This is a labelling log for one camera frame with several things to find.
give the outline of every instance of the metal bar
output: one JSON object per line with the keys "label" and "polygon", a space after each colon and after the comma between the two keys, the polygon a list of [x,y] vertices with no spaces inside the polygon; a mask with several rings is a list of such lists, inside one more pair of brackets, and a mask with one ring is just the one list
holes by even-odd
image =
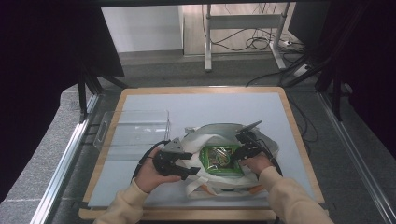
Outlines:
{"label": "metal bar", "polygon": [[289,10],[289,6],[290,6],[290,2],[288,2],[286,4],[285,10],[283,10],[282,15],[280,16],[280,20],[278,23],[278,27],[276,30],[276,36],[274,38],[274,41],[270,41],[270,49],[273,52],[277,67],[279,68],[279,70],[285,70],[286,69],[286,65],[283,62],[282,56],[279,54],[279,48],[278,48],[278,44],[279,44],[279,39],[280,36],[282,35],[282,31],[283,31],[283,27],[285,26],[285,21],[286,18],[288,17],[288,10]]}
{"label": "metal bar", "polygon": [[332,79],[332,112],[338,118],[339,121],[342,121],[341,112],[340,112],[340,104],[341,104],[341,74],[340,71],[335,67],[334,75]]}
{"label": "metal bar", "polygon": [[[98,96],[93,95],[88,102],[88,111],[92,112],[96,103],[98,102]],[[84,120],[84,122],[79,123],[74,130],[69,143],[67,144],[66,150],[59,161],[58,167],[56,168],[49,185],[44,192],[43,198],[40,204],[35,210],[35,214],[30,221],[31,224],[45,223],[47,220],[50,210],[54,204],[54,201],[58,195],[59,189],[64,182],[64,178],[67,174],[70,164],[76,154],[78,145],[82,139],[82,135],[85,133],[88,123],[91,119],[92,113]]]}
{"label": "metal bar", "polygon": [[210,19],[212,30],[276,28],[281,21],[281,15],[220,15],[211,16]]}
{"label": "metal bar", "polygon": [[322,71],[315,83],[315,90],[326,91],[332,83],[332,75],[335,71],[334,60],[331,58],[329,65]]}
{"label": "metal bar", "polygon": [[207,5],[206,12],[206,43],[205,43],[205,71],[212,71],[212,41],[210,40],[210,9],[211,5]]}
{"label": "metal bar", "polygon": [[280,36],[282,35],[283,27],[285,26],[286,18],[288,17],[290,2],[286,4],[285,10],[283,10],[282,15],[280,17],[280,21],[278,22],[278,27],[276,30],[276,36],[274,39],[274,49],[277,49],[277,45],[279,44]]}
{"label": "metal bar", "polygon": [[367,164],[364,162],[364,159],[361,157],[358,149],[356,148],[353,140],[349,136],[347,129],[345,128],[342,121],[339,121],[338,118],[332,112],[332,103],[325,96],[323,93],[318,93],[318,98],[322,102],[327,115],[332,122],[335,130],[337,131],[338,135],[343,142],[346,152],[349,155],[349,158],[352,160],[353,164],[355,165],[356,170],[358,171],[359,175],[361,176],[361,180],[364,186],[367,188],[368,192],[370,193],[373,201],[381,214],[382,218],[384,218],[385,223],[392,224],[396,223],[396,216],[395,212],[392,209],[392,206],[385,195],[384,191],[376,182],[373,174],[370,172]]}
{"label": "metal bar", "polygon": [[98,78],[89,74],[88,70],[85,68],[85,65],[82,66],[84,66],[83,75],[85,78],[85,83],[87,84],[88,89],[90,89],[90,92],[95,95],[102,94],[103,88]]}
{"label": "metal bar", "polygon": [[82,73],[78,75],[78,99],[79,99],[79,122],[84,122],[85,118],[87,118],[88,111],[87,111],[87,94],[85,92],[85,78]]}

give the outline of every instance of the controller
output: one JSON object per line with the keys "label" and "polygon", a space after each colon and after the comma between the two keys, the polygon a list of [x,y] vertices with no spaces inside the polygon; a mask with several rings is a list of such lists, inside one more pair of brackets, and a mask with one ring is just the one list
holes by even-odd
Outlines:
{"label": "controller", "polygon": [[275,157],[271,153],[268,146],[265,145],[265,143],[262,140],[257,139],[256,134],[251,131],[261,122],[262,121],[259,120],[236,132],[235,137],[242,144],[242,146],[239,147],[235,151],[235,153],[233,153],[233,155],[231,155],[231,160],[232,161],[245,160],[247,158],[255,157],[259,155],[259,153],[263,152],[265,156],[268,158],[268,160],[275,166],[279,174],[282,175],[282,171],[280,170],[279,164],[277,163]]}
{"label": "controller", "polygon": [[186,153],[178,138],[166,144],[153,158],[152,163],[160,175],[179,175],[185,180],[189,175],[196,175],[200,167],[190,169],[176,165],[177,160],[189,160],[192,154]]}

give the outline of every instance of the table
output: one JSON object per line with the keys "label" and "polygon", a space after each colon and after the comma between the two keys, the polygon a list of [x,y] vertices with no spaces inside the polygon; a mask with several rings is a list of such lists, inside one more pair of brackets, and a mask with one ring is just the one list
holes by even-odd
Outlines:
{"label": "table", "polygon": [[[311,162],[306,154],[303,140],[300,136],[296,122],[292,115],[287,96],[283,89],[278,87],[197,87],[197,88],[142,88],[127,89],[120,96],[116,111],[122,111],[123,106],[129,95],[152,95],[152,94],[239,94],[239,93],[277,93],[281,100],[281,104],[285,110],[289,126],[291,128],[292,137],[298,148],[298,153],[302,159],[305,172],[309,181],[309,185],[313,190],[314,198],[318,203],[324,203],[323,196],[318,186]],[[111,142],[119,116],[114,116],[108,129],[104,146],[109,146],[106,142]],[[83,202],[88,202],[92,196],[93,189],[103,169],[106,155],[109,147],[104,147],[99,155],[95,165],[90,184],[86,190]],[[84,219],[95,219],[103,214],[105,210],[89,210],[80,209],[79,215]],[[183,209],[179,208],[146,208],[142,220],[271,220],[276,217],[275,213],[269,207],[245,208],[245,207],[220,207],[219,209],[205,207],[191,207]]]}
{"label": "table", "polygon": [[206,42],[205,42],[205,71],[212,71],[212,41],[210,31],[215,29],[258,29],[258,28],[276,28],[274,41],[269,42],[270,49],[276,60],[279,70],[285,70],[286,65],[282,56],[279,54],[279,39],[285,25],[290,2],[285,6],[282,14],[272,15],[210,15],[211,5],[207,5],[206,12]]}

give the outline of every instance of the white board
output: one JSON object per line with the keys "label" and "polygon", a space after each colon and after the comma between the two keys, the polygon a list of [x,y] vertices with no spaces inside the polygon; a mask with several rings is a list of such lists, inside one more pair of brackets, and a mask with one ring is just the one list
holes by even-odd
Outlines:
{"label": "white board", "polygon": [[[258,126],[260,131],[279,145],[277,160],[283,175],[294,178],[311,197],[314,197],[288,118],[276,92],[129,95],[126,98],[123,110],[167,110],[170,120],[170,139],[184,136],[186,127],[200,127],[210,123],[248,125],[262,120],[262,123]],[[187,180],[159,186],[151,192],[145,206],[268,206],[266,192],[245,198],[188,199],[184,191],[189,183]],[[111,194],[113,197],[115,192],[108,192],[107,194]],[[102,206],[109,205],[113,199],[114,197],[107,197],[107,201],[103,201]]]}

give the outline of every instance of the wire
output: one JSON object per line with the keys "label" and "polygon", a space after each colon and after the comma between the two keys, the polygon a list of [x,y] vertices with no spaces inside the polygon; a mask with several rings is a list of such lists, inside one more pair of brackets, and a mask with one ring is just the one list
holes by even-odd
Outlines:
{"label": "wire", "polygon": [[234,34],[232,34],[232,35],[229,35],[229,36],[227,36],[227,37],[225,37],[225,38],[223,38],[223,39],[221,39],[221,40],[219,40],[219,41],[212,41],[212,40],[210,40],[210,42],[212,42],[212,44],[218,44],[218,43],[221,43],[221,42],[223,42],[224,40],[227,40],[227,39],[229,39],[229,38],[231,38],[231,37],[233,37],[233,36],[235,36],[235,35],[237,35],[237,34],[239,34],[239,33],[242,33],[242,32],[244,32],[244,31],[246,31],[246,30],[248,30],[248,29],[240,30],[240,31],[238,31],[238,32],[236,32],[236,33],[234,33]]}
{"label": "wire", "polygon": [[257,6],[254,8],[254,10],[251,14],[254,14],[254,12],[257,10],[257,8],[261,9],[262,8],[261,5],[262,5],[261,3],[257,4]]}
{"label": "wire", "polygon": [[[254,43],[256,42],[262,42],[265,43],[265,47],[263,48],[258,48],[257,46],[254,45]],[[268,48],[269,44],[268,44],[268,39],[267,38],[263,38],[263,37],[251,37],[247,40],[247,46],[251,49],[258,49],[258,50],[265,50],[266,48]]]}
{"label": "wire", "polygon": [[[318,141],[318,130],[315,127],[315,125],[312,122],[312,120],[305,114],[305,112],[299,106],[297,106],[297,104],[295,103],[295,101],[291,97],[288,96],[288,100],[298,110],[298,112],[300,113],[300,115],[304,119],[304,128],[303,128],[303,131],[302,131],[303,140],[305,140],[306,142],[309,142],[309,143],[317,142]],[[304,139],[306,133],[308,132],[309,126],[311,126],[313,128],[314,132],[315,132],[315,137],[312,140]]]}
{"label": "wire", "polygon": [[213,44],[213,45],[221,46],[221,47],[223,47],[223,48],[225,48],[225,49],[229,49],[229,50],[232,50],[232,51],[242,51],[242,50],[245,50],[245,49],[250,49],[249,46],[247,46],[247,47],[245,47],[245,48],[242,48],[242,49],[231,49],[231,48],[228,48],[227,46],[224,46],[224,45],[222,45],[222,44]]}
{"label": "wire", "polygon": [[304,54],[302,57],[300,57],[298,60],[296,60],[294,63],[292,63],[286,70],[275,72],[275,73],[270,73],[270,74],[265,74],[260,77],[255,77],[247,83],[246,87],[250,86],[250,84],[254,81],[257,81],[264,77],[270,77],[270,76],[276,76],[276,75],[281,75],[281,77],[278,81],[278,84],[277,84],[278,86],[281,86],[284,74],[286,74],[287,72],[293,71],[300,63],[305,62],[307,60],[307,58],[308,58],[307,55]]}
{"label": "wire", "polygon": [[154,148],[156,148],[159,145],[166,145],[170,142],[170,140],[166,140],[166,141],[161,141],[159,143],[156,143],[154,146],[152,146],[146,153],[145,155],[143,155],[142,159],[140,159],[139,163],[136,166],[136,169],[134,170],[134,177],[137,177],[137,174],[139,174],[140,168],[142,168],[143,164],[145,163],[146,158],[149,158],[149,154],[151,153],[152,150],[154,150]]}
{"label": "wire", "polygon": [[264,3],[264,7],[262,8],[262,14],[264,14],[264,10],[265,10],[266,6],[267,6],[267,3]]}
{"label": "wire", "polygon": [[[250,141],[255,142],[255,140],[252,139],[251,137],[247,136],[247,138],[249,138]],[[280,169],[279,163],[277,163],[276,158],[274,157],[274,155],[270,151],[270,148],[265,144],[265,142],[262,139],[258,139],[258,141],[264,143],[264,147],[261,146],[262,152],[270,160],[270,162],[275,166],[277,172],[280,175],[283,175],[282,174],[282,170]]]}
{"label": "wire", "polygon": [[228,13],[231,15],[230,10],[228,10],[228,8],[227,8],[227,4],[224,4],[224,6],[225,6],[225,9],[228,11]]}

